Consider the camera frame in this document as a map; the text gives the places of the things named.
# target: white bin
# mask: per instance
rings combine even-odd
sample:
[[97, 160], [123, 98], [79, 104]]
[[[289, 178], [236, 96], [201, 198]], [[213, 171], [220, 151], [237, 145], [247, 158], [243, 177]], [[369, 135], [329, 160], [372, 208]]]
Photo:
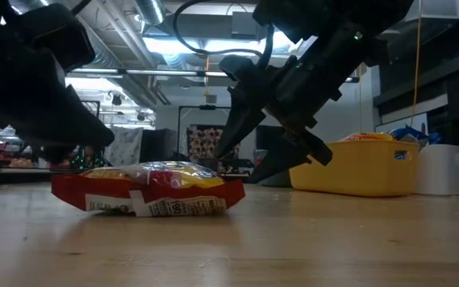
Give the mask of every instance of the white bin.
[[418, 194], [459, 195], [459, 147], [434, 144], [423, 148], [418, 170]]

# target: white wall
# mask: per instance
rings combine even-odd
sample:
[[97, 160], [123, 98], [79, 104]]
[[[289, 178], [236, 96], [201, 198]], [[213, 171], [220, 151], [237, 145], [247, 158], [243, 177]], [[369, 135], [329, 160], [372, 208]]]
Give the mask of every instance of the white wall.
[[[337, 102], [328, 101], [315, 115], [318, 124], [311, 130], [316, 136], [324, 141], [337, 141], [354, 132], [373, 132], [377, 121], [378, 113], [373, 106], [373, 96], [376, 92], [371, 73], [372, 69], [363, 75], [360, 86], [361, 101], [359, 103], [359, 84], [344, 84], [339, 89], [343, 94]], [[184, 116], [188, 108], [182, 110]], [[157, 129], [169, 128], [177, 130], [178, 106], [157, 107]], [[200, 111], [193, 108], [181, 120], [180, 131], [184, 132], [192, 124], [214, 124], [224, 125], [227, 115], [222, 110]], [[268, 116], [261, 124], [279, 125], [271, 116]], [[240, 157], [252, 159], [255, 147], [256, 135], [249, 134], [241, 143]]]

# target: yellow bin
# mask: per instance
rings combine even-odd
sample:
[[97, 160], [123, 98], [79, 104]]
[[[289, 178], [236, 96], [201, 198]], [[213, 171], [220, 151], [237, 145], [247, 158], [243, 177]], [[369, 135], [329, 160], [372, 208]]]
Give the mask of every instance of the yellow bin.
[[332, 161], [312, 160], [290, 169], [293, 188], [342, 195], [385, 197], [415, 192], [419, 146], [391, 140], [329, 143]]

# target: red snack bag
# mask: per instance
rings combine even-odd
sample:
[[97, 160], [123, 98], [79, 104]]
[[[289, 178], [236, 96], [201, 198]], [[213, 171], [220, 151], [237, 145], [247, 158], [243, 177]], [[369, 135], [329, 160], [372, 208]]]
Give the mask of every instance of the red snack bag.
[[53, 194], [81, 210], [119, 210], [139, 217], [210, 215], [245, 197], [241, 182], [224, 183], [193, 163], [157, 162], [56, 175]]

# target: wooden surface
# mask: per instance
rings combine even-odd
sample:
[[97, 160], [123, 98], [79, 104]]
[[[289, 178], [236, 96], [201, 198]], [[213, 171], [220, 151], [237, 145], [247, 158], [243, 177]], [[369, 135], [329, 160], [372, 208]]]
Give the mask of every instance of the wooden surface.
[[226, 216], [132, 218], [0, 187], [0, 286], [459, 286], [459, 197], [247, 193]]

